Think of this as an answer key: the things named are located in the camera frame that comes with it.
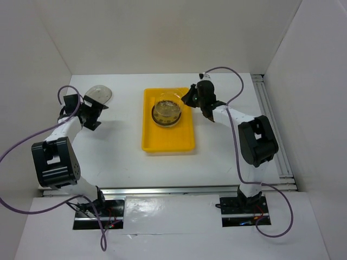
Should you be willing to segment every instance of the white panel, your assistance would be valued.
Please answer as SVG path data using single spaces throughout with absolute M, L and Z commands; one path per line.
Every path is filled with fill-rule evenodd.
M 1 1 L 0 153 L 24 137 L 56 122 L 57 89 L 71 74 L 47 34 L 31 1 Z M 29 141 L 0 165 L 0 196 L 30 209 L 37 190 Z M 0 206 L 0 258 L 13 259 L 26 220 Z
M 222 227 L 218 203 L 219 195 L 126 197 L 124 230 L 154 235 L 214 232 Z
M 297 183 L 331 259 L 346 259 L 346 0 L 304 0 L 265 76 Z
M 267 233 L 283 232 L 290 222 L 289 209 L 278 193 L 267 195 L 271 216 L 271 226 L 261 226 Z M 118 230 L 107 232 L 107 251 L 100 248 L 100 230 L 72 230 L 74 211 L 62 206 L 54 211 L 29 216 L 23 232 L 16 260 L 27 259 L 259 259 L 328 260 L 325 246 L 314 218 L 310 201 L 305 193 L 286 193 L 292 203 L 294 225 L 292 230 L 281 238 L 265 238 L 255 227 L 219 227 L 214 231 L 208 228 L 211 223 L 205 218 L 197 219 L 194 226 L 200 232 L 139 235 L 123 235 Z M 31 210 L 45 209 L 56 205 L 65 198 L 35 198 Z M 213 214 L 216 207 L 205 208 Z M 185 212 L 177 210 L 176 215 Z M 167 219 L 167 225 L 175 219 Z
M 241 112 L 261 114 L 252 79 L 245 81 L 243 93 L 231 104 Z M 230 73 L 213 73 L 215 94 L 226 102 L 241 87 Z M 146 88 L 189 87 L 198 74 L 74 75 L 71 85 L 82 95 L 95 85 L 109 87 L 113 96 L 102 112 L 102 124 L 94 132 L 83 128 L 73 147 L 82 176 L 99 187 L 168 187 L 237 185 L 235 150 L 231 128 L 212 123 L 200 109 L 193 109 L 196 148 L 184 155 L 158 156 L 141 149 L 143 91 Z M 241 171 L 250 167 L 241 160 Z M 279 183 L 275 161 L 267 169 L 265 181 Z
M 73 74 L 264 73 L 301 0 L 35 0 Z

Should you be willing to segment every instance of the yellow tray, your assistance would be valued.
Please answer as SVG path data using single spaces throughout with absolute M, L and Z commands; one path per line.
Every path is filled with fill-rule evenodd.
M 188 88 L 178 88 L 182 94 Z M 156 125 L 152 119 L 152 107 L 156 97 L 162 93 L 169 93 L 170 88 L 148 88 L 144 91 L 142 150 L 148 153 L 155 152 L 187 152 L 195 148 L 194 128 L 191 108 L 183 106 L 179 122 L 172 127 Z

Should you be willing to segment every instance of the clear plastic lid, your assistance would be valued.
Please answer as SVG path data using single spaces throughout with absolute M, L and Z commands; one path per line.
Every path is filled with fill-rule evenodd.
M 106 86 L 97 85 L 90 88 L 87 91 L 86 96 L 89 96 L 104 105 L 112 97 L 112 91 Z

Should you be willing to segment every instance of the robotic arm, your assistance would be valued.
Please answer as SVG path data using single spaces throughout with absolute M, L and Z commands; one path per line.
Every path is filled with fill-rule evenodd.
M 230 126 L 226 104 L 216 99 L 214 85 L 210 76 L 206 73 L 199 74 L 200 81 L 192 84 L 188 93 L 182 97 L 182 101 L 189 107 L 199 107 L 202 114 L 212 122 Z M 240 150 L 243 159 L 253 167 L 250 167 L 246 182 L 242 183 L 237 191 L 239 206 L 242 208 L 255 205 L 261 197 L 261 182 L 264 179 L 268 162 L 278 151 L 278 144 L 266 116 L 253 117 L 243 114 L 232 108 L 228 108 L 239 134 Z
M 58 123 L 73 113 L 79 98 L 77 94 L 64 96 L 65 106 L 60 112 Z M 97 186 L 91 185 L 81 176 L 71 143 L 83 127 L 95 130 L 101 124 L 97 122 L 101 111 L 108 107 L 88 96 L 84 96 L 83 101 L 75 116 L 56 128 L 46 140 L 33 144 L 31 152 L 37 179 L 42 187 L 62 189 L 71 195 L 85 195 L 101 211 L 105 203 L 104 195 Z M 93 212 L 88 201 L 78 198 L 78 202 L 81 210 Z

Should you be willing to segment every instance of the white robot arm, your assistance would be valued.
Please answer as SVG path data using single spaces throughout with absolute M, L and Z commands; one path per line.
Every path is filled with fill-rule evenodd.
M 78 96 L 64 96 L 65 106 L 58 118 L 58 123 L 65 121 L 78 105 Z M 101 123 L 97 122 L 103 109 L 107 107 L 88 96 L 83 97 L 75 116 L 68 122 L 56 128 L 43 142 L 32 145 L 34 164 L 38 182 L 42 187 L 62 189 L 70 195 L 84 195 L 93 201 L 97 209 L 102 209 L 105 202 L 102 191 L 88 183 L 82 176 L 80 165 L 72 149 L 72 142 L 76 135 L 87 127 L 95 130 Z M 84 198 L 78 198 L 84 210 L 92 210 Z
M 229 112 L 232 115 L 233 123 L 235 129 L 237 126 L 244 122 L 252 122 L 255 120 L 255 117 L 243 114 L 237 110 L 234 110 L 229 107 Z M 213 118 L 216 123 L 221 123 L 227 127 L 230 127 L 230 120 L 225 106 L 219 106 L 213 110 Z M 268 166 L 268 161 L 264 161 L 258 167 L 250 167 L 249 172 L 243 172 L 244 181 L 246 182 L 257 182 L 261 183 L 264 179 L 266 169 Z M 243 184 L 240 185 L 240 191 L 247 197 L 257 196 L 261 192 L 260 184 Z
M 182 97 L 185 105 L 199 107 L 202 114 L 212 122 L 231 127 L 227 107 L 218 101 L 214 94 L 214 85 L 206 73 L 199 74 L 200 81 L 192 84 L 188 93 Z M 237 191 L 240 207 L 254 206 L 261 197 L 261 183 L 264 179 L 268 162 L 278 151 L 278 144 L 266 116 L 259 117 L 243 114 L 228 107 L 236 135 L 239 136 L 239 148 L 243 159 L 253 167 L 243 173 L 246 183 Z

